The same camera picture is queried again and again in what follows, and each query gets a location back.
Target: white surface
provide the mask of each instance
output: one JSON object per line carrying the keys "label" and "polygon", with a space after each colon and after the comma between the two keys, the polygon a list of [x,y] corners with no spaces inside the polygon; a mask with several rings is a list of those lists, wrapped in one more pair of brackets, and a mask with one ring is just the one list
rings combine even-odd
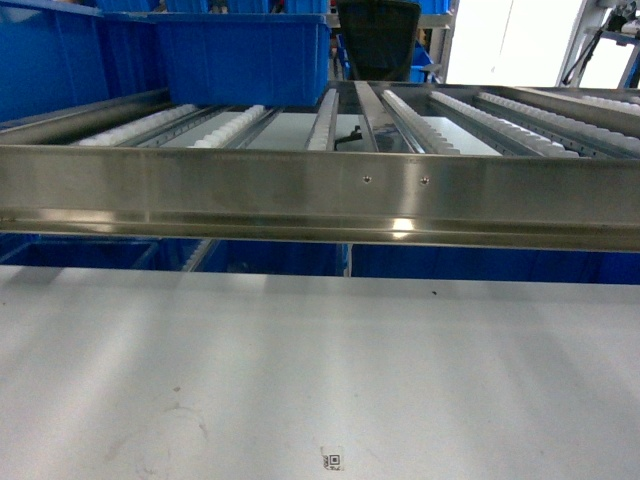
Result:
{"label": "white surface", "polygon": [[583,0],[460,0],[447,82],[555,86]]}
{"label": "white surface", "polygon": [[0,478],[637,479],[639,346],[638,287],[1,267]]}
{"label": "white surface", "polygon": [[[194,129],[174,138],[165,147],[187,147],[193,145],[205,135],[220,128],[225,123],[237,118],[239,113],[225,112]],[[311,113],[281,113],[276,119],[249,145],[249,149],[263,150],[304,150],[305,143],[316,116]],[[463,155],[499,155],[487,144],[463,130],[448,118],[424,117],[429,125],[442,134]],[[358,125],[357,115],[338,115],[336,121],[336,138],[348,136]],[[340,151],[362,151],[362,141],[342,144]]]}

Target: stainless steel frame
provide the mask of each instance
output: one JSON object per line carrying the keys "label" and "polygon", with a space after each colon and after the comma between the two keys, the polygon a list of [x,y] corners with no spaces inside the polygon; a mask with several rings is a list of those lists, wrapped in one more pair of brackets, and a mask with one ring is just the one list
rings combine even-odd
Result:
{"label": "stainless steel frame", "polygon": [[[432,112],[434,87],[370,86]],[[351,111],[353,83],[331,87]],[[437,88],[581,103],[571,90]],[[0,146],[0,231],[640,251],[639,186],[628,158]]]}

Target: blue plastic bin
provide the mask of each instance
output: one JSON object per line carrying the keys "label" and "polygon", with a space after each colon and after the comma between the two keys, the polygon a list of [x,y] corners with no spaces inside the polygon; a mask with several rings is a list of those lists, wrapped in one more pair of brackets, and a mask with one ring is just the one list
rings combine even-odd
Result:
{"label": "blue plastic bin", "polygon": [[164,88],[155,26],[51,0],[0,0],[0,122]]}
{"label": "blue plastic bin", "polygon": [[111,98],[166,88],[155,25],[107,15],[98,27]]}
{"label": "blue plastic bin", "polygon": [[323,243],[221,240],[200,271],[342,276],[342,246]]}
{"label": "blue plastic bin", "polygon": [[208,0],[166,0],[167,10],[176,13],[207,13]]}
{"label": "blue plastic bin", "polygon": [[99,11],[0,0],[0,121],[107,100]]}
{"label": "blue plastic bin", "polygon": [[439,15],[449,11],[449,0],[410,0],[419,3],[423,15]]}
{"label": "blue plastic bin", "polygon": [[327,0],[285,0],[284,9],[287,13],[327,13]]}
{"label": "blue plastic bin", "polygon": [[228,0],[229,13],[269,13],[269,0]]}
{"label": "blue plastic bin", "polygon": [[354,245],[354,277],[640,284],[640,254]]}
{"label": "blue plastic bin", "polygon": [[193,239],[7,236],[0,237],[0,265],[177,271],[198,245]]}
{"label": "blue plastic bin", "polygon": [[105,12],[151,12],[160,0],[96,0],[96,4]]}
{"label": "blue plastic bin", "polygon": [[175,103],[312,106],[329,73],[322,15],[152,14]]}
{"label": "blue plastic bin", "polygon": [[415,48],[413,49],[413,60],[411,61],[409,81],[413,83],[424,83],[426,81],[426,75],[422,69],[432,63],[433,61],[424,47],[420,45],[419,42],[416,42]]}

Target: white table surface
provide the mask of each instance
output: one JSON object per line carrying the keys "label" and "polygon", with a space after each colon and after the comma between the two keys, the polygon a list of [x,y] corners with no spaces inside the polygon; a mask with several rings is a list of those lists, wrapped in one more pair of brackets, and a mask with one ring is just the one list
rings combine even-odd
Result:
{"label": "white table surface", "polygon": [[1,267],[0,406],[2,479],[637,479],[640,288]]}

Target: white wall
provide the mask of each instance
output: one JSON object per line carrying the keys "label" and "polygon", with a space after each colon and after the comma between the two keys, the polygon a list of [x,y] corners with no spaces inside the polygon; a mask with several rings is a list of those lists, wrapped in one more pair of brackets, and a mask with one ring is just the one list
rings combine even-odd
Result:
{"label": "white wall", "polygon": [[554,86],[582,0],[460,0],[448,83]]}

